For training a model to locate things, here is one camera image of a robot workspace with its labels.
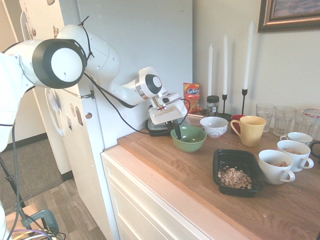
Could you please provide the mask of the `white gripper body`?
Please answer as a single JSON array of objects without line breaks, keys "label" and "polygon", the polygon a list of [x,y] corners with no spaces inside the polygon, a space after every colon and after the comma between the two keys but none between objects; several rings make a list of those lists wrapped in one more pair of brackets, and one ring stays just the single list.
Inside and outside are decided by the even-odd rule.
[{"label": "white gripper body", "polygon": [[183,118],[188,113],[184,102],[180,99],[167,104],[166,107],[161,110],[152,108],[148,111],[150,119],[155,125]]}]

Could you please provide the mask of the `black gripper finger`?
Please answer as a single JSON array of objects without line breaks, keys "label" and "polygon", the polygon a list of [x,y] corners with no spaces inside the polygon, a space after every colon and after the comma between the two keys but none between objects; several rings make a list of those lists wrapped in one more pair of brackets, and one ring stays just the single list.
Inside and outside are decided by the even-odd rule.
[{"label": "black gripper finger", "polygon": [[181,135],[181,129],[180,129],[180,123],[178,120],[174,120],[173,121],[173,124],[174,124],[174,130],[175,130],[175,134],[176,134],[176,138],[178,140],[181,140],[182,139],[182,135]]}]

